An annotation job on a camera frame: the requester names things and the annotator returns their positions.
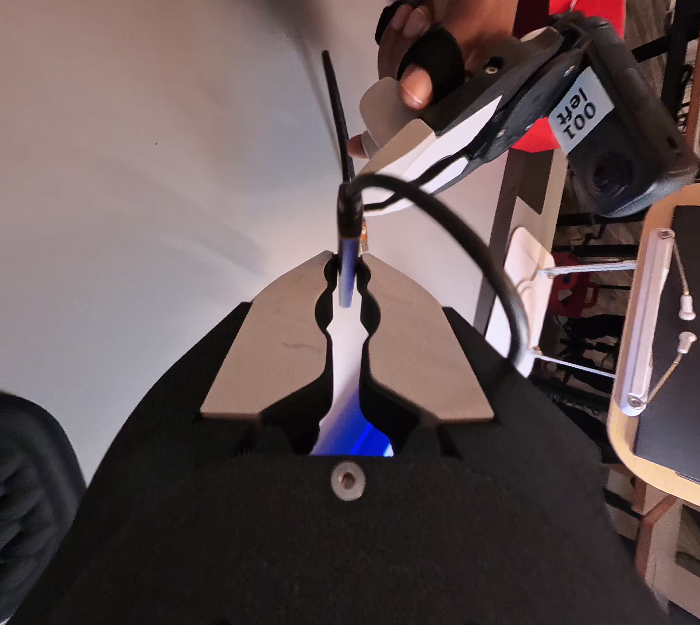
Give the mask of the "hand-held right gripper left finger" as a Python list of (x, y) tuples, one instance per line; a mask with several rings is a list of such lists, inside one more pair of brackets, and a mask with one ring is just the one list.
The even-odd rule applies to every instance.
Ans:
[(207, 419), (262, 422), (326, 370), (328, 324), (316, 306), (334, 253), (322, 251), (258, 293), (200, 407)]

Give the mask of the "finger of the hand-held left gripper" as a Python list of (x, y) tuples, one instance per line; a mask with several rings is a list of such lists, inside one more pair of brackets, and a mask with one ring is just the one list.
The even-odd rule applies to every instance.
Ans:
[(497, 96), (442, 135), (436, 134), (425, 121), (412, 119), (383, 143), (359, 175), (382, 174), (407, 181), (419, 177), (442, 158), (467, 147), (492, 118), (501, 98)]
[(375, 176), (409, 183), (427, 195), (436, 195), (455, 181), (461, 180), (469, 164), (466, 157), (444, 157), (436, 161), (428, 159), (428, 162), (415, 157), (403, 157), (382, 166), (372, 160), (362, 169), (364, 212), (390, 214), (407, 209), (415, 203), (410, 196), (406, 196), (404, 188), (396, 192), (393, 188), (370, 184), (370, 179), (374, 180)]

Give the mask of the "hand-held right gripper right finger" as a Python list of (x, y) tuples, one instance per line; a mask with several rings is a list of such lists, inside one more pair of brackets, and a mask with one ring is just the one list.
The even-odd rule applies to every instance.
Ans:
[(369, 334), (370, 380), (422, 426), (494, 419), (441, 304), (425, 288), (375, 255), (363, 255), (367, 294), (379, 310)]

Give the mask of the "grey USB hub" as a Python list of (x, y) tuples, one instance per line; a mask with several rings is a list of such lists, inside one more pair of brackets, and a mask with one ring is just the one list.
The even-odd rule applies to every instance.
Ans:
[(363, 255), (363, 235), (356, 237), (340, 237), (338, 245), (338, 276), (337, 290), (339, 305), (349, 309), (355, 291), (355, 280), (358, 264)]

